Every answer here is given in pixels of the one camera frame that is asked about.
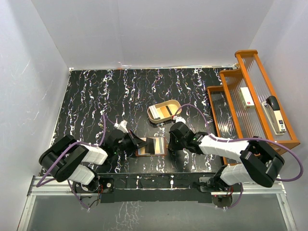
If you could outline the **brown leather card holder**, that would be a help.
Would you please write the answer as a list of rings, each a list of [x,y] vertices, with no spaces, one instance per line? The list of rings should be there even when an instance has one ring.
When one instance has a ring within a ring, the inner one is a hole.
[[[168,143],[165,137],[147,137],[141,139],[146,145],[135,152],[137,157],[167,155]]]

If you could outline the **stack of credit cards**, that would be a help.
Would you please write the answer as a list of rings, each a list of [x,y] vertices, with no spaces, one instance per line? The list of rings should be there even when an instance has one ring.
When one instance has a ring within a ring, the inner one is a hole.
[[[159,114],[158,109],[156,108],[156,106],[154,106],[154,105],[150,106],[150,107],[149,107],[149,110],[150,110],[150,112],[151,112],[152,117],[153,117],[154,120],[159,120],[159,119],[161,119],[161,116],[160,116],[160,114]]]

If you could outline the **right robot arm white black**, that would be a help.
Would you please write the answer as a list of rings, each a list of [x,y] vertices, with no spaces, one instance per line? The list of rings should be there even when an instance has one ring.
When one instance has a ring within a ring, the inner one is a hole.
[[[195,154],[213,154],[237,161],[223,165],[214,177],[200,182],[204,188],[225,191],[234,184],[255,182],[263,187],[273,186],[285,161],[265,141],[236,141],[221,139],[206,132],[193,133],[183,122],[171,126],[168,149],[187,149]]]

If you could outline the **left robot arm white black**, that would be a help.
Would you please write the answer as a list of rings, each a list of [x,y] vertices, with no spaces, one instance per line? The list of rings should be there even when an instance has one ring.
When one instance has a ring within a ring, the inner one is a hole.
[[[95,192],[99,188],[99,176],[83,162],[102,166],[110,163],[118,151],[136,151],[147,144],[132,131],[119,129],[113,130],[100,145],[77,141],[73,136],[66,135],[46,150],[38,162],[57,182],[71,180],[88,192]]]

